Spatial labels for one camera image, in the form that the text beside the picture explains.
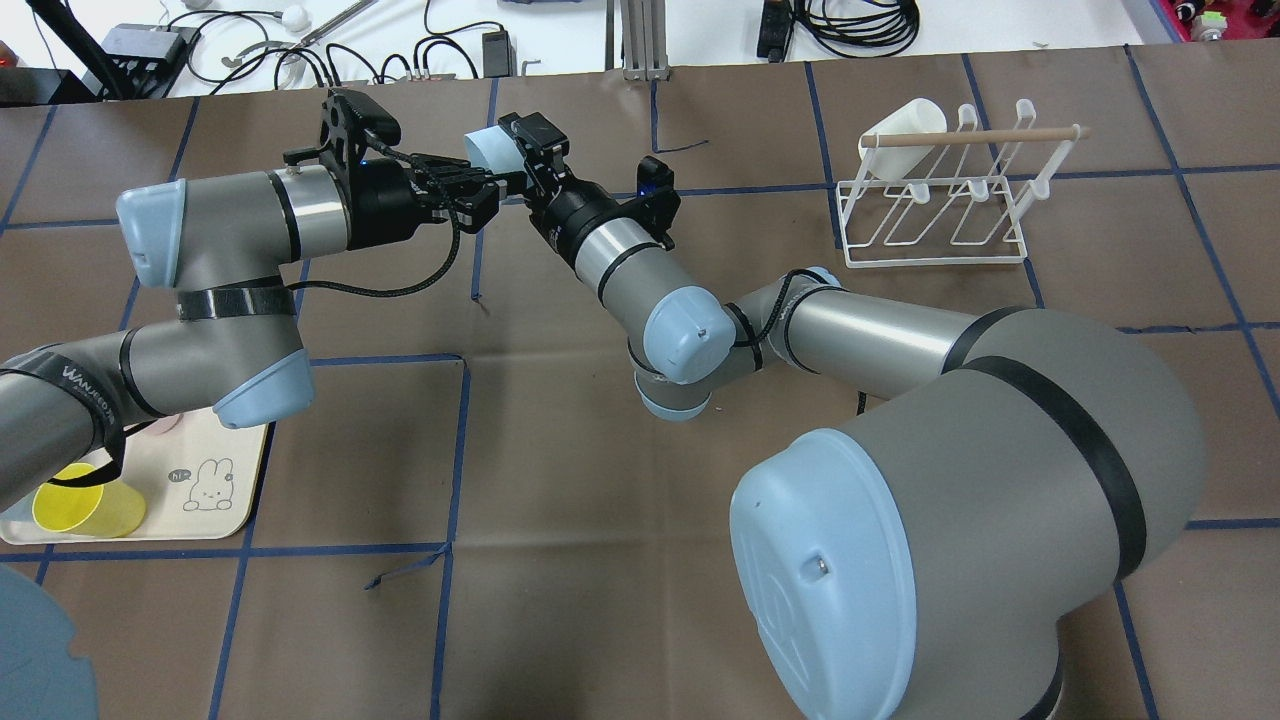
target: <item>drying rack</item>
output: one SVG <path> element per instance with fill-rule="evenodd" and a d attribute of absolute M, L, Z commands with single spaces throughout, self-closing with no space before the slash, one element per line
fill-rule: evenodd
<path fill-rule="evenodd" d="M 864 150 L 863 161 L 858 168 L 858 176 L 851 181 L 836 183 L 836 197 L 840 211 L 840 241 L 845 254 L 845 265 L 850 268 L 892 268 L 910 265 L 950 265 L 950 264 L 1011 264 L 1021 263 L 1027 258 L 1027 240 L 1023 236 L 1021 219 L 1027 210 L 1037 200 L 1047 200 L 1050 196 L 1050 181 L 1066 160 L 1066 156 L 1075 147 L 1075 143 L 1089 136 L 1089 128 L 1079 124 L 1060 128 L 1037 128 L 1036 105 L 1030 100 L 1019 100 L 1016 104 L 1018 122 L 1010 129 L 986 131 L 978 129 L 978 110 L 969 104 L 961 105 L 957 111 L 959 123 L 955 131 L 934 133 L 910 135 L 864 135 L 859 138 L 859 147 Z M 1020 187 L 1014 187 L 1006 169 L 1018 156 L 1024 143 L 1028 142 L 1057 142 L 1057 147 L 1050 154 L 1048 160 L 1039 173 L 1032 179 L 1023 181 Z M 964 173 L 965 161 L 974 146 L 1000 145 L 995 154 L 989 169 L 982 176 L 968 176 Z M 933 147 L 929 155 L 936 155 L 928 170 L 919 177 L 906 177 L 902 179 L 884 181 L 877 179 L 870 168 L 877 154 L 892 151 L 899 147 Z M 959 158 L 955 160 L 954 170 L 947 173 L 943 168 L 951 168 L 948 156 L 959 147 Z M 928 156 L 916 167 L 924 167 Z M 850 219 L 858 202 L 864 199 L 868 191 L 881 190 L 883 196 L 892 202 L 881 219 L 876 231 L 865 240 L 850 238 Z M 934 196 L 941 196 L 941 201 L 934 202 Z M 970 222 L 975 208 L 987 202 L 1000 202 L 1001 214 L 995 224 L 977 225 Z M 933 217 L 929 218 L 924 229 L 914 234 L 899 234 L 902 222 L 913 211 L 929 211 L 929 205 L 937 205 Z M 964 208 L 960 219 L 951 233 L 948 245 L 951 247 L 980 247 L 996 240 L 1001 227 L 1007 225 L 998 242 L 1006 245 L 1006 252 L 983 255 L 923 255 L 916 258 L 868 258 L 865 251 L 874 246 L 879 247 L 908 247 L 919 245 L 922 240 L 938 224 L 943 215 L 954 208 Z"/>

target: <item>bunny drawing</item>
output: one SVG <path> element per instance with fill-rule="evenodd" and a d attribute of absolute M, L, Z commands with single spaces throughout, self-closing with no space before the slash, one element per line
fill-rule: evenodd
<path fill-rule="evenodd" d="M 191 496 L 182 505 L 183 510 L 229 510 L 232 492 L 236 489 L 236 475 L 232 473 L 229 457 L 205 460 L 196 473 L 196 483 L 191 486 Z"/>

